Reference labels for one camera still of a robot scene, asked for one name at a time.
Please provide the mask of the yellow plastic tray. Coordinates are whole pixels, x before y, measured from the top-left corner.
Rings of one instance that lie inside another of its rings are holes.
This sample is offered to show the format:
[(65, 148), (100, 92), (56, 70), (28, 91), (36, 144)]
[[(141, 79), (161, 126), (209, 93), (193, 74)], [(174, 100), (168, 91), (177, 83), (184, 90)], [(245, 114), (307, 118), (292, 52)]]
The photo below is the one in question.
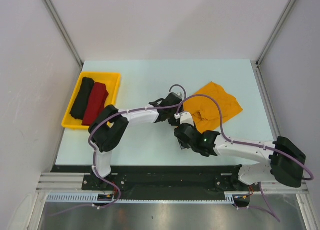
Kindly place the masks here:
[(106, 89), (109, 93), (105, 104), (104, 104), (104, 108), (107, 107), (108, 105), (115, 105), (116, 104), (116, 100), (117, 100), (117, 96), (118, 96), (118, 92), (119, 92), (119, 88), (120, 88), (120, 84), (121, 84), (121, 74), (117, 73), (117, 72), (81, 72), (81, 74), (79, 75), (79, 78), (77, 80), (76, 86), (73, 90), (71, 99), (69, 101), (67, 110), (65, 112), (65, 115), (63, 117), (62, 120), (62, 127), (64, 128), (69, 128), (69, 129), (73, 129), (73, 130), (88, 130), (90, 126), (83, 126), (82, 125), (82, 120), (81, 119), (75, 119), (71, 116), (70, 111), (71, 108), (74, 104), (74, 101), (77, 97), (77, 94), (80, 90), (80, 86), (82, 84), (82, 79), (84, 77), (87, 78), (91, 78), (94, 80), (94, 82), (99, 82), (99, 83), (103, 83), (106, 85)]

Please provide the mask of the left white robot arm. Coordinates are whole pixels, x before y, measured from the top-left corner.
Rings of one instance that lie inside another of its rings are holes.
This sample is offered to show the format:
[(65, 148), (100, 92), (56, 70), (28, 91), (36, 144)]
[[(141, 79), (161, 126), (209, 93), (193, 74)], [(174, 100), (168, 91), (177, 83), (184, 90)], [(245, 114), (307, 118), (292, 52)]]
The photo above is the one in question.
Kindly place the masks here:
[(93, 184), (100, 190), (110, 186), (112, 151), (119, 145), (128, 127), (169, 121), (174, 125), (175, 114), (183, 101), (181, 95), (171, 92), (166, 98), (150, 102), (147, 106), (119, 110), (108, 105), (88, 129), (88, 144), (93, 148)]

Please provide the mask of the orange t shirt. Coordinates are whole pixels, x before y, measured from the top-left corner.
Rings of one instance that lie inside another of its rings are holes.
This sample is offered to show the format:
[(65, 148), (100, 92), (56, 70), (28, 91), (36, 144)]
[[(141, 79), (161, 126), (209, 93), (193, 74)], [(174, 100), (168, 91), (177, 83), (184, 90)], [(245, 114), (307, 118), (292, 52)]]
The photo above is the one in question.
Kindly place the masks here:
[(220, 127), (220, 113), (225, 123), (243, 111), (237, 99), (214, 82), (208, 83), (195, 94), (197, 97), (187, 100), (183, 108), (192, 115), (200, 133)]

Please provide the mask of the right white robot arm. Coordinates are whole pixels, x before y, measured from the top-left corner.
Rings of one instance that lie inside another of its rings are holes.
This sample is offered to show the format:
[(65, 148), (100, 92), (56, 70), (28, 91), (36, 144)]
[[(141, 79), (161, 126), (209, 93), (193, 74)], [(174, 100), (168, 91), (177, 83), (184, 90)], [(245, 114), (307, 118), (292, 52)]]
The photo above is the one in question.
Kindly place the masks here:
[(174, 136), (182, 149), (191, 149), (204, 157), (231, 156), (255, 161), (255, 164), (241, 165), (230, 178), (231, 186), (237, 191), (268, 181), (277, 181), (291, 188), (302, 185), (306, 155), (286, 137), (279, 136), (276, 141), (269, 142), (244, 142), (225, 139), (217, 131), (200, 133), (188, 123), (178, 126)]

